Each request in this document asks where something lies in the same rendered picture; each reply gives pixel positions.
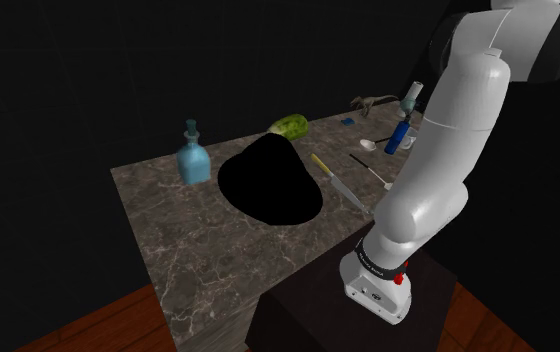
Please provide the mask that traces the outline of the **black dome-shaped object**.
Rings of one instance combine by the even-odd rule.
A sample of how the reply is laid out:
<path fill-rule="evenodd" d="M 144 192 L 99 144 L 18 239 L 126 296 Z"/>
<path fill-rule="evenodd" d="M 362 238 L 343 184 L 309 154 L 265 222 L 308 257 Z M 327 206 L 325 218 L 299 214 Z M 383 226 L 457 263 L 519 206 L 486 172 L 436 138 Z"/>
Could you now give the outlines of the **black dome-shaped object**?
<path fill-rule="evenodd" d="M 271 226 L 299 225 L 323 207 L 318 184 L 291 142 L 267 133 L 218 171 L 223 196 L 244 214 Z"/>

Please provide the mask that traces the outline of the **green lettuce head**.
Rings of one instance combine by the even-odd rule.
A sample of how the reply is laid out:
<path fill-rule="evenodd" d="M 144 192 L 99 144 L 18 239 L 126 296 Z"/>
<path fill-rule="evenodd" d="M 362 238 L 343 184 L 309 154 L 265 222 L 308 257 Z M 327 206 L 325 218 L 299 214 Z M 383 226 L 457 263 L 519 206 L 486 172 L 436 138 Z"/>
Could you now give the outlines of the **green lettuce head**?
<path fill-rule="evenodd" d="M 291 114 L 275 121 L 268 132 L 281 135 L 289 141 L 302 138 L 308 134 L 308 120 L 301 114 Z"/>

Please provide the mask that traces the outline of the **light blue glass bottle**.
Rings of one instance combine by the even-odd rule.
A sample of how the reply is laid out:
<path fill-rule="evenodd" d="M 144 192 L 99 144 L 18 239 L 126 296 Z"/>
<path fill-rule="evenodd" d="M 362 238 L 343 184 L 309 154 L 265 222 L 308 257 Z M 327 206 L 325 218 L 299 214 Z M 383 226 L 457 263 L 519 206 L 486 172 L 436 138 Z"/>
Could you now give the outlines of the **light blue glass bottle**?
<path fill-rule="evenodd" d="M 188 119 L 186 127 L 186 144 L 177 153 L 179 174 L 187 185 L 206 182 L 211 179 L 209 154 L 198 144 L 200 133 L 197 131 L 196 121 Z"/>

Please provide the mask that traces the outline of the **grey dinosaur figure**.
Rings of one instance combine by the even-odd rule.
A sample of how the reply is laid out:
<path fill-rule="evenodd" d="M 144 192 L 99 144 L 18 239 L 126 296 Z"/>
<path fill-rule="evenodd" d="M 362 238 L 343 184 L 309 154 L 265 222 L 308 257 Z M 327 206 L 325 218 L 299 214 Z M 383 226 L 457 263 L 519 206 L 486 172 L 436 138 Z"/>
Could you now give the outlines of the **grey dinosaur figure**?
<path fill-rule="evenodd" d="M 392 101 L 399 101 L 399 98 L 395 95 L 383 95 L 383 96 L 375 96 L 375 97 L 355 97 L 351 102 L 350 106 L 355 108 L 356 110 L 360 111 L 360 115 L 362 117 L 367 117 L 371 108 L 379 102 L 392 102 Z"/>

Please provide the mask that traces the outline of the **dark blue cylindrical bottle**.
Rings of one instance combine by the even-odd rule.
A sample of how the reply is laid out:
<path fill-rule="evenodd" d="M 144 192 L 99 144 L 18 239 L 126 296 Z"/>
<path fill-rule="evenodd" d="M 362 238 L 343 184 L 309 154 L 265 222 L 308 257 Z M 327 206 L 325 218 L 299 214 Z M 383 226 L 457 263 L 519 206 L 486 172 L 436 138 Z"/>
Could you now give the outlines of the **dark blue cylindrical bottle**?
<path fill-rule="evenodd" d="M 402 142 L 404 136 L 406 135 L 410 127 L 409 121 L 410 121 L 410 117 L 407 116 L 406 118 L 404 118 L 402 121 L 398 123 L 393 134 L 389 138 L 386 147 L 384 148 L 384 151 L 387 154 L 393 155 L 396 152 L 396 150 L 398 149 L 400 143 Z"/>

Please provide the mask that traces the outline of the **white mug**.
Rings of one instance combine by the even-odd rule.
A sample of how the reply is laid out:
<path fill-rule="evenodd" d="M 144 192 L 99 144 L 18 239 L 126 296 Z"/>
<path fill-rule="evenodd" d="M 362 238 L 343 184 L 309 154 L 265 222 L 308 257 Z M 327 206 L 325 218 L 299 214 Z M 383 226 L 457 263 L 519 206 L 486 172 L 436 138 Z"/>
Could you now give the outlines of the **white mug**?
<path fill-rule="evenodd" d="M 418 132 L 413 127 L 409 127 L 399 143 L 398 148 L 403 150 L 410 149 L 417 138 L 417 134 Z"/>

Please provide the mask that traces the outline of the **dark robot stand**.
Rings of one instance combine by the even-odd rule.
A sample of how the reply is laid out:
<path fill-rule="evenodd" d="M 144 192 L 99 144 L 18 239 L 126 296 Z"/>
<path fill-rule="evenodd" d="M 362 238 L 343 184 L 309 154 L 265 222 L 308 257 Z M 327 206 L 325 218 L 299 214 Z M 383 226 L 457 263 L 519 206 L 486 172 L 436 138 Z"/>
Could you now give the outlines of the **dark robot stand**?
<path fill-rule="evenodd" d="M 412 301 L 397 325 L 348 298 L 343 255 L 371 222 L 263 293 L 245 343 L 252 352 L 436 352 L 456 276 L 418 250 L 409 259 Z"/>

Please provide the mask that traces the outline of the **pale teal and white bottle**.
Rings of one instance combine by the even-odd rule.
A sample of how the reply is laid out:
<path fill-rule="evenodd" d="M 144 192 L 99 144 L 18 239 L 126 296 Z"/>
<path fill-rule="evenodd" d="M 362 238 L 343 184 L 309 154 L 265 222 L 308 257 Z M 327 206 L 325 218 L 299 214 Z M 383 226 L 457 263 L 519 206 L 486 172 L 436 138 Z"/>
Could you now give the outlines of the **pale teal and white bottle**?
<path fill-rule="evenodd" d="M 407 118 L 414 111 L 416 105 L 416 99 L 419 96 L 424 85 L 419 81 L 414 81 L 405 97 L 400 101 L 399 108 L 396 114 L 401 118 Z"/>

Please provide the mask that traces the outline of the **yellow-handled knife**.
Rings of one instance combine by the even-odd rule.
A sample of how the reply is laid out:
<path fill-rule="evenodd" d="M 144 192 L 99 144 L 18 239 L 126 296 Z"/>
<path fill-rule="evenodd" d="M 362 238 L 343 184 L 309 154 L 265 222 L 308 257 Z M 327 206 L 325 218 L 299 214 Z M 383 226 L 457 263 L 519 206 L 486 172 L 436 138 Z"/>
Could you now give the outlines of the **yellow-handled knife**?
<path fill-rule="evenodd" d="M 321 168 L 324 173 L 326 173 L 330 177 L 330 182 L 335 189 L 337 189 L 345 198 L 347 198 L 361 211 L 366 214 L 371 214 L 371 210 L 358 199 L 358 197 L 320 160 L 320 158 L 316 154 L 311 153 L 310 158 Z"/>

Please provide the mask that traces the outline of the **black-handled white-tipped utensil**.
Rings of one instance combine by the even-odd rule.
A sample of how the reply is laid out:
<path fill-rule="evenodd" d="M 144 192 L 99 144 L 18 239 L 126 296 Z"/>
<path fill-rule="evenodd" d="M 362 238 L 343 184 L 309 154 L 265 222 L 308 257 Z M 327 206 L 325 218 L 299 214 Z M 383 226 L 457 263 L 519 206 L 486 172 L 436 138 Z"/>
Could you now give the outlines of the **black-handled white-tipped utensil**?
<path fill-rule="evenodd" d="M 349 156 L 355 160 L 356 162 L 358 162 L 361 166 L 363 166 L 364 168 L 366 168 L 369 172 L 371 172 L 379 181 L 381 181 L 384 184 L 384 188 L 388 191 L 392 188 L 393 183 L 387 182 L 385 181 L 381 176 L 379 176 L 372 168 L 370 168 L 365 162 L 363 162 L 362 160 L 360 160 L 358 157 L 356 157 L 353 154 L 349 154 Z"/>

